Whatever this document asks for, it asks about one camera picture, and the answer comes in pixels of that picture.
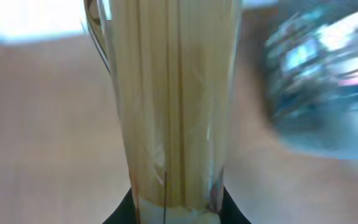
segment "table surface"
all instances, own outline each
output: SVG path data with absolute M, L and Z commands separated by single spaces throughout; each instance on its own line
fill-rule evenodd
M 239 57 L 225 185 L 258 223 L 358 223 L 358 173 L 292 154 Z M 111 79 L 88 36 L 0 46 L 0 223 L 102 223 L 130 187 Z

